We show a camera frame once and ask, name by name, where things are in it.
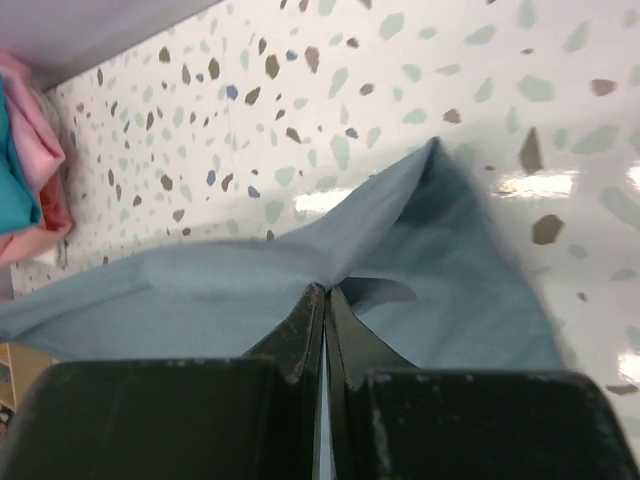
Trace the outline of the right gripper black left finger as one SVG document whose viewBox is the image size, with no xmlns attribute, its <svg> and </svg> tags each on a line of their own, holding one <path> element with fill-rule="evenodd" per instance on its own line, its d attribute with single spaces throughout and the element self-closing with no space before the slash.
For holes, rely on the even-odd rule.
<svg viewBox="0 0 640 480">
<path fill-rule="evenodd" d="M 315 479 L 324 291 L 242 356 L 89 361 L 36 380 L 1 447 L 5 479 Z"/>
</svg>

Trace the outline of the grey-blue t-shirt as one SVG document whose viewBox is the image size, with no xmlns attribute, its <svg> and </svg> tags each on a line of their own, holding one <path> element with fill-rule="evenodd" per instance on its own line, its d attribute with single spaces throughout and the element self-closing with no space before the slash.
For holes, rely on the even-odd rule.
<svg viewBox="0 0 640 480">
<path fill-rule="evenodd" d="M 1 335 L 55 365 L 237 358 L 310 285 L 324 291 L 319 466 L 331 455 L 325 310 L 333 289 L 424 370 L 562 365 L 533 293 L 496 252 L 473 190 L 437 140 L 277 239 L 161 247 L 15 300 L 1 310 Z"/>
</svg>

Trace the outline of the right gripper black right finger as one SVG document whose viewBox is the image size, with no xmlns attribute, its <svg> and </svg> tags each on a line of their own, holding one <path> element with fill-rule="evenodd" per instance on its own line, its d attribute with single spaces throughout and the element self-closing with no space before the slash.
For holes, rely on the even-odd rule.
<svg viewBox="0 0 640 480">
<path fill-rule="evenodd" d="M 335 479 L 635 479 L 604 394 L 561 370 L 424 370 L 333 289 L 325 310 Z"/>
</svg>

